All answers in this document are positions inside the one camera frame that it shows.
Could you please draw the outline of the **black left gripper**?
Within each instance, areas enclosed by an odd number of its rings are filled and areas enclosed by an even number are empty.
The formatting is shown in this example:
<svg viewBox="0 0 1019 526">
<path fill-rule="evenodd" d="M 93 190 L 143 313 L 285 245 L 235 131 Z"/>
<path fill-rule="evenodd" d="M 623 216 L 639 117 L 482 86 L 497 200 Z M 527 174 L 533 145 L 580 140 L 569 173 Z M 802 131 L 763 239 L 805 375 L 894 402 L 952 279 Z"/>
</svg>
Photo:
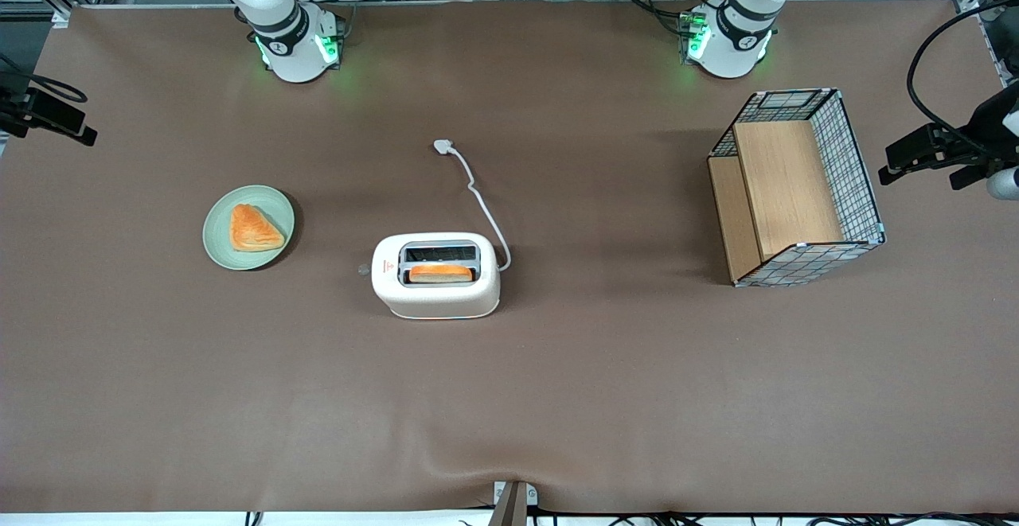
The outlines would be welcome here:
<svg viewBox="0 0 1019 526">
<path fill-rule="evenodd" d="M 892 142 L 884 149 L 887 165 L 878 171 L 878 181 L 882 186 L 894 185 L 912 172 L 950 165 L 1016 166 L 1018 138 L 1005 120 L 1017 112 L 1017 98 L 1018 86 L 1010 84 L 976 106 L 963 126 L 954 127 L 943 121 L 942 132 L 950 141 L 949 152 L 942 150 L 940 128 L 933 123 Z"/>
</svg>

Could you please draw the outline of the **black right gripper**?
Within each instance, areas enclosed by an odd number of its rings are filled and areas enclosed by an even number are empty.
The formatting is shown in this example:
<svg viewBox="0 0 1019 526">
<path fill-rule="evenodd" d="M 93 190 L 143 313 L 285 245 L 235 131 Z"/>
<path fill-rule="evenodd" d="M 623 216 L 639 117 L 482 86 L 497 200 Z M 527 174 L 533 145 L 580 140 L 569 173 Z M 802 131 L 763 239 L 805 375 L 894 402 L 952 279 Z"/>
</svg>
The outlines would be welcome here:
<svg viewBox="0 0 1019 526">
<path fill-rule="evenodd" d="M 94 146 L 98 132 L 87 126 L 86 114 L 57 95 L 40 88 L 1 88 L 1 130 L 11 138 L 24 138 L 34 127 L 43 127 Z"/>
</svg>

